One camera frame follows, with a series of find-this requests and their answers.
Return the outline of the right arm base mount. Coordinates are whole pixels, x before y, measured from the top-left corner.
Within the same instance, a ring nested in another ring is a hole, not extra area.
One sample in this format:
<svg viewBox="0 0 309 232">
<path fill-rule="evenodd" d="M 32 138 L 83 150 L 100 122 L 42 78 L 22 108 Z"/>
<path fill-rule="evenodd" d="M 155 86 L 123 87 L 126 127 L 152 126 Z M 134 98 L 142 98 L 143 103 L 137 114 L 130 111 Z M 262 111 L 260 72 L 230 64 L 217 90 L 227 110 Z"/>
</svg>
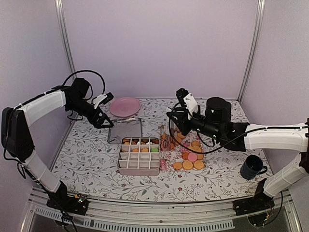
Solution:
<svg viewBox="0 0 309 232">
<path fill-rule="evenodd" d="M 249 215 L 248 221 L 255 227 L 263 227 L 269 221 L 274 209 L 274 201 L 264 202 L 263 200 L 254 200 L 246 198 L 233 201 L 233 210 L 237 216 Z"/>
</svg>

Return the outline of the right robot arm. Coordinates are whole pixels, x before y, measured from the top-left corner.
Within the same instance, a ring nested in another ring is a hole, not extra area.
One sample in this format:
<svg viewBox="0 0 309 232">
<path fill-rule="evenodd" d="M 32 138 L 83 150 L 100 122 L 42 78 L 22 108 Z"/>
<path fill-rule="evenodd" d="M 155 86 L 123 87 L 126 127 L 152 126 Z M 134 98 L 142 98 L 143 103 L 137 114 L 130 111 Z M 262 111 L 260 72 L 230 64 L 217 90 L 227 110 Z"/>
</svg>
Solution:
<svg viewBox="0 0 309 232">
<path fill-rule="evenodd" d="M 299 154 L 276 174 L 259 182 L 255 196 L 250 199 L 254 211 L 261 210 L 282 190 L 295 184 L 309 174 L 309 123 L 288 126 L 261 126 L 231 121 L 231 103 L 213 97 L 206 101 L 205 114 L 192 94 L 179 96 L 178 103 L 167 111 L 182 135 L 196 131 L 210 137 L 233 151 L 255 149 L 295 150 Z"/>
</svg>

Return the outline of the metal tongs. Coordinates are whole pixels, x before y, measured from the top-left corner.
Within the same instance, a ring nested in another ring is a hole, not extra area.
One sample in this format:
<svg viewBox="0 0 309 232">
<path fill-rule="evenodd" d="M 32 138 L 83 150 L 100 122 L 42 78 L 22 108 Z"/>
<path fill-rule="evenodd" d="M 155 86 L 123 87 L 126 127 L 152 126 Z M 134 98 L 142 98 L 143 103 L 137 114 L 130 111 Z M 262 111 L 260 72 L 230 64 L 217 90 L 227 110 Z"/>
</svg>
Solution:
<svg viewBox="0 0 309 232">
<path fill-rule="evenodd" d="M 169 132 L 169 118 L 167 117 L 164 123 L 160 126 L 160 148 L 162 152 L 172 150 L 172 142 Z"/>
</svg>

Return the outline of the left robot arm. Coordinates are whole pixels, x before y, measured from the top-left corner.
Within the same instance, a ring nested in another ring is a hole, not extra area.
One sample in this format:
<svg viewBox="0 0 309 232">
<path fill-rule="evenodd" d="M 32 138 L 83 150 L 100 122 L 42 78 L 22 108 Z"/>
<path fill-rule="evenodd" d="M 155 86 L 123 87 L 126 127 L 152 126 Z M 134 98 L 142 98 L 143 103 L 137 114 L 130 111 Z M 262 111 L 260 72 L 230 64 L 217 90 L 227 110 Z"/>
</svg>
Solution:
<svg viewBox="0 0 309 232">
<path fill-rule="evenodd" d="M 65 125 L 64 120 L 56 122 L 60 109 L 76 113 L 96 129 L 113 127 L 112 121 L 101 110 L 100 105 L 113 99 L 113 94 L 101 93 L 93 100 L 86 95 L 90 83 L 84 78 L 76 78 L 73 83 L 59 85 L 17 106 L 6 107 L 1 113 L 1 143 L 4 158 L 17 162 L 34 181 L 49 194 L 53 202 L 62 210 L 72 205 L 66 185 L 50 171 L 46 161 L 57 142 L 56 132 Z"/>
</svg>

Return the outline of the swirl butter cookie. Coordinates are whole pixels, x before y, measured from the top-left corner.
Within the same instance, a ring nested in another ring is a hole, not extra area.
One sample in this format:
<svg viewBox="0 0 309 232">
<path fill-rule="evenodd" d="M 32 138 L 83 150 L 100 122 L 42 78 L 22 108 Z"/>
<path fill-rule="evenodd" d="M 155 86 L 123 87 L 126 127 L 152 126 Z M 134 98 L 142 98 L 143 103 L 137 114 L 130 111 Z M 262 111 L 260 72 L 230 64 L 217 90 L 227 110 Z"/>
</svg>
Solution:
<svg viewBox="0 0 309 232">
<path fill-rule="evenodd" d="M 124 145 L 129 145 L 131 143 L 131 140 L 130 139 L 124 139 L 122 144 Z"/>
</svg>

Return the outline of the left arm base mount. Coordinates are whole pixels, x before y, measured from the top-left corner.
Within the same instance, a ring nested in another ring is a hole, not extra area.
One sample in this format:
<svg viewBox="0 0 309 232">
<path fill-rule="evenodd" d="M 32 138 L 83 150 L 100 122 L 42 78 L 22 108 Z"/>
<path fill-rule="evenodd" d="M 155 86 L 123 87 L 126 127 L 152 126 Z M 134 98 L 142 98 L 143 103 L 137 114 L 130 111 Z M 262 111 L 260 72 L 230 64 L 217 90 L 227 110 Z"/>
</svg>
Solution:
<svg viewBox="0 0 309 232">
<path fill-rule="evenodd" d="M 46 205 L 53 209 L 62 210 L 63 212 L 85 216 L 88 210 L 89 201 L 80 200 L 79 198 L 67 195 L 58 196 L 56 194 L 49 194 L 49 199 Z"/>
</svg>

